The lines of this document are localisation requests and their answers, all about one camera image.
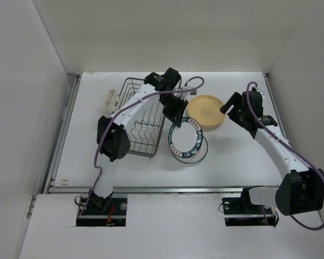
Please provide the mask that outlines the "white plate dark green band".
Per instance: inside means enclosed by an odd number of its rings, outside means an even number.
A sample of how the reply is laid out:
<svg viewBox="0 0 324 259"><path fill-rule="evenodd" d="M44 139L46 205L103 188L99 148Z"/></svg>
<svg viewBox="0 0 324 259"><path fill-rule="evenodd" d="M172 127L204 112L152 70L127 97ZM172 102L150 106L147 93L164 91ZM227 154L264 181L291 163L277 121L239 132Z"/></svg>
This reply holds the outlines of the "white plate dark green band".
<svg viewBox="0 0 324 259"><path fill-rule="evenodd" d="M173 155L188 159L195 156L203 144L203 129L191 117L182 117L181 126L172 125L168 132L168 145Z"/></svg>

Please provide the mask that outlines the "grey wire dish rack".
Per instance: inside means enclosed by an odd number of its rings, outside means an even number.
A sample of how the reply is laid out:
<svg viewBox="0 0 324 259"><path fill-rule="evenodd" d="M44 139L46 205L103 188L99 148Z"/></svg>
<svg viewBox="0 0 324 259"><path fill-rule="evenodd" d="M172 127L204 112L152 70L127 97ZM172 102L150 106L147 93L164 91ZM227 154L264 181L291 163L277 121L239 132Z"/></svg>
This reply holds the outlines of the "grey wire dish rack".
<svg viewBox="0 0 324 259"><path fill-rule="evenodd" d="M139 91L142 83L143 80L140 78L126 78L116 108L122 108ZM155 100L126 130L131 143L129 154L153 158L159 147L164 122L163 106Z"/></svg>

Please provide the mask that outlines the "cream white plate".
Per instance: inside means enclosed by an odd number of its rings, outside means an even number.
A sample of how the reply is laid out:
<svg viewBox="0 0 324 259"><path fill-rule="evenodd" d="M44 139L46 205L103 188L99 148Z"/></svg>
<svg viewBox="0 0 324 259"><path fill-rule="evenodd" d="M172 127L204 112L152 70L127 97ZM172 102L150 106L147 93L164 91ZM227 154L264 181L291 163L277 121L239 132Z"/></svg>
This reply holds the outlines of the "cream white plate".
<svg viewBox="0 0 324 259"><path fill-rule="evenodd" d="M203 129L210 131L218 128L222 124L222 122L223 121L205 121L205 122L201 122L200 126Z"/></svg>

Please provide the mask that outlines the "yellow bear plate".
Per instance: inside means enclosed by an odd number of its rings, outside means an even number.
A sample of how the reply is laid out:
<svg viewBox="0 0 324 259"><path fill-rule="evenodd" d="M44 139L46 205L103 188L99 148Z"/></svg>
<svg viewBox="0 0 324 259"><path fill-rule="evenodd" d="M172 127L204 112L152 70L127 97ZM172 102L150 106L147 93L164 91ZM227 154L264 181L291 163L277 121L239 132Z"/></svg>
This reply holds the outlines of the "yellow bear plate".
<svg viewBox="0 0 324 259"><path fill-rule="evenodd" d="M214 130L217 130L220 126L221 126L222 123L219 123L219 124L216 124L216 125L202 125L202 130L205 131L205 132L210 132L210 131L214 131Z"/></svg>

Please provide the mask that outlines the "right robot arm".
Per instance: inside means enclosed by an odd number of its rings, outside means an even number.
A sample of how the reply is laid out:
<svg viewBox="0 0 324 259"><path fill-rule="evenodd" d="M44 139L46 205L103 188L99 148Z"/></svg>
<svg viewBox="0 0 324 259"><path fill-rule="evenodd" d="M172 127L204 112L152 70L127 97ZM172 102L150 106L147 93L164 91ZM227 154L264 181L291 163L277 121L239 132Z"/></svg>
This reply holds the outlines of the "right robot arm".
<svg viewBox="0 0 324 259"><path fill-rule="evenodd" d="M276 207L289 216L320 210L324 200L324 172L292 152L277 122L263 114L262 95L256 90L234 93L220 108L229 119L250 133L269 155L282 182L278 187L247 187L239 199L240 208L250 213L259 205Z"/></svg>

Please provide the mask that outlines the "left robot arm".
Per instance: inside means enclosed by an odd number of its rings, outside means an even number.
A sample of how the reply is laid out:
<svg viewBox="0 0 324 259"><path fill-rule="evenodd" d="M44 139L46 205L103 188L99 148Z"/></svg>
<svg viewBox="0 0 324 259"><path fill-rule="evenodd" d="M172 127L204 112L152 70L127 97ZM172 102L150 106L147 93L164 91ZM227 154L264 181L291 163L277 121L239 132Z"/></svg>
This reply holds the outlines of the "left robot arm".
<svg viewBox="0 0 324 259"><path fill-rule="evenodd" d="M99 174L89 191L86 204L98 214L109 210L113 194L114 169L112 164L122 159L130 150L128 131L144 111L154 104L163 107L163 115L177 127L187 105L186 97L196 87L181 84L181 75L173 68L164 74L155 72L145 77L139 90L126 104L109 117L98 120L97 150L93 165Z"/></svg>

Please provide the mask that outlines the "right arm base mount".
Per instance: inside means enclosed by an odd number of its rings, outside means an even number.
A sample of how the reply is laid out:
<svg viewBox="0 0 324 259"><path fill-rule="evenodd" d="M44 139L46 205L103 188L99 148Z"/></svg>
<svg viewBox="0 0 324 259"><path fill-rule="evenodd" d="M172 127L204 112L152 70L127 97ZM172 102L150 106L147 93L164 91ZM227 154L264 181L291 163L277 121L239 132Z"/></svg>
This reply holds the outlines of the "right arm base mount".
<svg viewBox="0 0 324 259"><path fill-rule="evenodd" d="M227 227L276 227L279 223L279 215L273 208L244 203L240 197L224 197L221 206Z"/></svg>

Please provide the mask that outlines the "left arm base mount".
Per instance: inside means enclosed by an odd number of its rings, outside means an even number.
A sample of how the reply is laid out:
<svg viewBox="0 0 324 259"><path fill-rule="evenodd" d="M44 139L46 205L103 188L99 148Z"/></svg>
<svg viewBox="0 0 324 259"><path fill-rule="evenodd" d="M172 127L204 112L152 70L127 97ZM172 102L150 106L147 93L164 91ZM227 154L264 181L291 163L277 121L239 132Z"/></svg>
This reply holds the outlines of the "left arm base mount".
<svg viewBox="0 0 324 259"><path fill-rule="evenodd" d="M127 196L107 198L92 193L90 199L76 196L78 206L77 227L124 227L126 226Z"/></svg>

